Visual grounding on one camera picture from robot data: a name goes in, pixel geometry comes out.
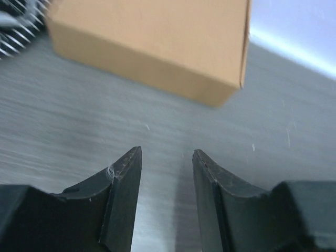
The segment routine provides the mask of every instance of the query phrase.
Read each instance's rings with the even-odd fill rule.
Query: brown cardboard box
[[[244,81],[250,0],[53,0],[69,59],[218,107]]]

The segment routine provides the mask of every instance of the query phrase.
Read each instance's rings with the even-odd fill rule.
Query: gray floor
[[[336,83],[251,45],[221,109],[57,57],[38,39],[0,62],[0,182],[60,192],[143,148],[132,251],[201,251],[191,158],[263,188],[336,180]]]

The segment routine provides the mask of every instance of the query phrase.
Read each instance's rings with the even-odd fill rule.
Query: black plastic part
[[[270,192],[193,156],[203,252],[336,251],[336,183],[287,181]]]
[[[0,251],[130,251],[141,165],[134,147],[61,194],[1,185]]]

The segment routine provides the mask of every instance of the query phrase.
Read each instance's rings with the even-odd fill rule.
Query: metal grille
[[[49,0],[0,0],[0,59],[19,54],[45,27]]]

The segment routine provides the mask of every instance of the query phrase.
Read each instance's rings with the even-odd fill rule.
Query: brushed metal surface
[[[57,193],[141,145],[132,251],[201,251],[193,150],[265,189],[336,180],[335,89],[252,44],[245,88],[211,109],[61,59],[44,36],[0,62],[0,183]]]
[[[336,1],[253,1],[252,41],[336,80]]]

